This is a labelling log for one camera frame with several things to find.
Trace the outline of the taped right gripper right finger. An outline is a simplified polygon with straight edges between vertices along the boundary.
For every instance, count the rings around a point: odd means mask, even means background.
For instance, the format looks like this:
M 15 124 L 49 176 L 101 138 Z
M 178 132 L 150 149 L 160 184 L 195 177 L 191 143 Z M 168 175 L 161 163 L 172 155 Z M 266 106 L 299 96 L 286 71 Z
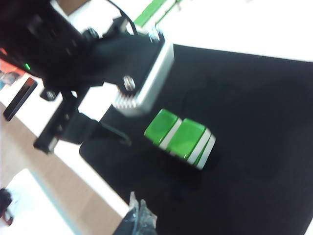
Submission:
M 140 200 L 138 212 L 138 222 L 136 228 L 137 235 L 156 235 L 157 216 L 147 207 L 144 199 Z

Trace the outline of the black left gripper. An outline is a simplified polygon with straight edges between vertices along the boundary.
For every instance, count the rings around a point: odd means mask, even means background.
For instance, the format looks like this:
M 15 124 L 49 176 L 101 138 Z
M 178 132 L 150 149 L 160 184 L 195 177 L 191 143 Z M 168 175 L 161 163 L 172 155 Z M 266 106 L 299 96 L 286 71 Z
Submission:
M 59 140 L 82 144 L 89 140 L 101 139 L 131 145 L 130 137 L 124 132 L 78 112 L 85 90 L 79 89 L 76 93 L 77 96 L 74 96 L 72 91 L 61 92 L 63 100 L 35 140 L 34 148 L 46 154 L 53 153 Z

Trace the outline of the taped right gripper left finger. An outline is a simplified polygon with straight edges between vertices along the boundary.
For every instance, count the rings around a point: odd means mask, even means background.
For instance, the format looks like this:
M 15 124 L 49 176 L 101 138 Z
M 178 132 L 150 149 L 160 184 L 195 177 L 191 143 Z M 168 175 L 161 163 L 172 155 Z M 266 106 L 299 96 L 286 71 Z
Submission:
M 138 223 L 138 201 L 134 192 L 130 193 L 129 211 L 126 213 L 114 235 L 134 235 Z

